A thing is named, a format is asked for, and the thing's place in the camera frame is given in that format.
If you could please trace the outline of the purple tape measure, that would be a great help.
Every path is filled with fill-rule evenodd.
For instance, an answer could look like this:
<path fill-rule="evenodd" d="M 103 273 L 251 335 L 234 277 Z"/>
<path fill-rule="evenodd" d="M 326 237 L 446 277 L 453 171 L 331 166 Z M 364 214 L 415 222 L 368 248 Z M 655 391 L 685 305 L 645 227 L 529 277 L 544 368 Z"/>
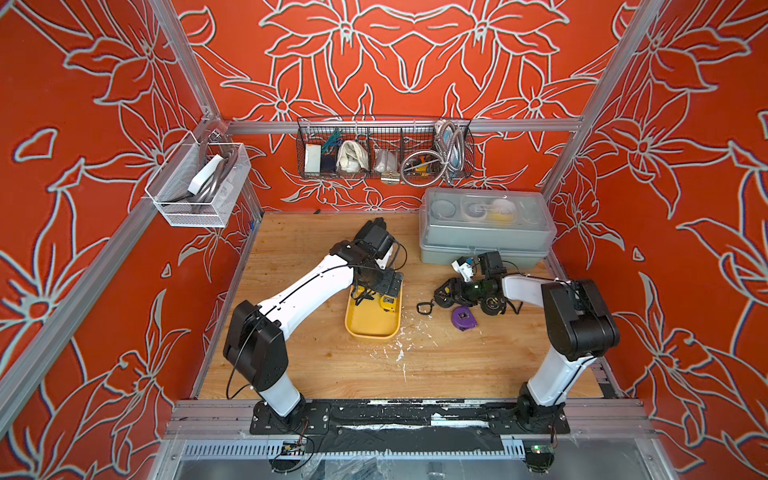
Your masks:
<path fill-rule="evenodd" d="M 466 306 L 458 306 L 451 312 L 451 323 L 459 331 L 467 331 L 478 326 L 478 322 Z"/>

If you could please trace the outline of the yellow plastic storage tray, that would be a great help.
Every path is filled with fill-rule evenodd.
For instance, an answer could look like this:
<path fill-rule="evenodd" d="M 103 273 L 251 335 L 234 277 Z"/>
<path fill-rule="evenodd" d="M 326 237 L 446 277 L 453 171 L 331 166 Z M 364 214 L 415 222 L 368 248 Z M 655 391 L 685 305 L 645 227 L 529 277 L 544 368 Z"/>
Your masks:
<path fill-rule="evenodd" d="M 370 340 L 386 340 L 399 332 L 402 318 L 402 289 L 397 297 L 399 309 L 395 315 L 387 314 L 380 308 L 380 296 L 356 283 L 352 284 L 344 319 L 344 326 L 350 335 Z"/>

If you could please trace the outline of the black yellow tape measure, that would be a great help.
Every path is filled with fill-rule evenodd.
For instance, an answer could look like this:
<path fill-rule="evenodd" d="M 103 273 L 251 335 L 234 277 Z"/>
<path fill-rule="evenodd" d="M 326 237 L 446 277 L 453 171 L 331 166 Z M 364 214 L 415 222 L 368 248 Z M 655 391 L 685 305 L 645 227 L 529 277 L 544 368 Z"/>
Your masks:
<path fill-rule="evenodd" d="M 518 315 L 523 302 L 515 304 L 503 295 L 490 295 L 482 299 L 479 305 L 481 310 L 488 316 L 504 315 L 508 310 Z"/>

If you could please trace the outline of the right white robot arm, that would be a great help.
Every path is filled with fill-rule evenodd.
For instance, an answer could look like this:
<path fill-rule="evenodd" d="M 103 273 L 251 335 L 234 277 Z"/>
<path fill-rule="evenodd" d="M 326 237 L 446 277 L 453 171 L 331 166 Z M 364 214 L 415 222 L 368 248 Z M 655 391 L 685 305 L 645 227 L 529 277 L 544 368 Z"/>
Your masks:
<path fill-rule="evenodd" d="M 523 383 L 514 408 L 521 429 L 553 430 L 567 397 L 581 375 L 620 342 L 619 329 L 597 284 L 592 280 L 546 279 L 507 270 L 513 263 L 498 251 L 461 257 L 452 263 L 457 275 L 417 305 L 421 315 L 436 306 L 452 308 L 452 324 L 466 331 L 476 324 L 470 309 L 489 315 L 526 304 L 543 309 L 549 350 L 536 373 Z"/>

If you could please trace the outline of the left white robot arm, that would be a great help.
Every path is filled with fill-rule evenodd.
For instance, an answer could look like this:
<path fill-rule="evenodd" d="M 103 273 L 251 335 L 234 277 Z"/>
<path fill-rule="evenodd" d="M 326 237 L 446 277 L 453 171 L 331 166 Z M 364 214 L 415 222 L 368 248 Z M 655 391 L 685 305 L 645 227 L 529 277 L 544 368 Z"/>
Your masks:
<path fill-rule="evenodd" d="M 224 358 L 241 374 L 280 419 L 295 416 L 304 397 L 287 374 L 286 341 L 318 307 L 350 289 L 355 306 L 371 303 L 390 313 L 403 274 L 393 267 L 401 244 L 382 217 L 367 221 L 351 240 L 336 243 L 309 273 L 275 296 L 233 312 Z"/>

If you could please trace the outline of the white box in basket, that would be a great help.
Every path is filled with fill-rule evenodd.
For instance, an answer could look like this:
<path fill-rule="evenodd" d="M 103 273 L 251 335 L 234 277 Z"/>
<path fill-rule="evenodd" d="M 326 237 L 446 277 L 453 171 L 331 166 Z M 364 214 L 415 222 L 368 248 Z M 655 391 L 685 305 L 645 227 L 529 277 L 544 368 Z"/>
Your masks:
<path fill-rule="evenodd" d="M 304 150 L 304 173 L 318 174 L 321 171 L 322 146 L 307 144 Z"/>

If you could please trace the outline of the grey plastic lidded toolbox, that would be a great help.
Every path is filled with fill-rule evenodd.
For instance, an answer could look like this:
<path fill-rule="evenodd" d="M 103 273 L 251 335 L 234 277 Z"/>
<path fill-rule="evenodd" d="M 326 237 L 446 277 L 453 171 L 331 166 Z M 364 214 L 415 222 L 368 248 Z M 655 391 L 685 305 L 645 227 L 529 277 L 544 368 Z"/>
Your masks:
<path fill-rule="evenodd" d="M 431 187 L 422 197 L 419 245 L 427 264 L 497 251 L 527 270 L 548 255 L 556 233 L 539 193 Z"/>

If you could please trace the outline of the white cloth in basket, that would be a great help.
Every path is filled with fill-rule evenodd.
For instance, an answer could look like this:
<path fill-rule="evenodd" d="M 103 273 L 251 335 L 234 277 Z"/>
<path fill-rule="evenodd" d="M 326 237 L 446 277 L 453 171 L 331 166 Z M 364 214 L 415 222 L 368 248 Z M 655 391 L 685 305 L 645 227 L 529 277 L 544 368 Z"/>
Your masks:
<path fill-rule="evenodd" d="M 363 145 L 345 140 L 337 152 L 336 169 L 341 173 L 361 173 L 369 169 L 369 154 Z"/>

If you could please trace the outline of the white device in mesh basket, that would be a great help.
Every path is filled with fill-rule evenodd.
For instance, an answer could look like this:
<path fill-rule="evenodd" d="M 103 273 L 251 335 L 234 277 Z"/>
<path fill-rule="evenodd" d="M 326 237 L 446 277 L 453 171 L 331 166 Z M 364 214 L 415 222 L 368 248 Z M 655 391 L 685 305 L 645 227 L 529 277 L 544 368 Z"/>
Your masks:
<path fill-rule="evenodd" d="M 213 176 L 218 165 L 224 160 L 224 158 L 216 154 L 209 160 L 192 178 L 190 181 L 187 192 L 196 195 L 200 192 L 206 182 Z"/>

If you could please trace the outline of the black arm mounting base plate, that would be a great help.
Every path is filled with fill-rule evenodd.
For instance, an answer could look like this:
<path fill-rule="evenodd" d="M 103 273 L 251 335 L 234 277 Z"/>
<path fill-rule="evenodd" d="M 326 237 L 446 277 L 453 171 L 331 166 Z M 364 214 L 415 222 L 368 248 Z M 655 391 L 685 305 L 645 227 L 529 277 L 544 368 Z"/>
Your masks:
<path fill-rule="evenodd" d="M 501 435 L 559 436 L 570 432 L 563 405 L 518 405 L 514 399 L 322 399 L 299 404 L 286 418 L 261 401 L 253 408 L 249 433 L 317 436 L 334 428 L 432 427 L 486 429 Z"/>

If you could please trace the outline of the white mesh wall basket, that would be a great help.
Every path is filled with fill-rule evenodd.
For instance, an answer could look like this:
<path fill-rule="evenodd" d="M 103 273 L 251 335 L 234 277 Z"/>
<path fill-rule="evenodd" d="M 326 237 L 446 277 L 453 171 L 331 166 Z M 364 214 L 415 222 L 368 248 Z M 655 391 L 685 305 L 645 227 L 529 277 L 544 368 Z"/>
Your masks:
<path fill-rule="evenodd" d="M 188 133 L 145 193 L 172 227 L 223 228 L 249 171 L 243 144 L 198 141 Z"/>

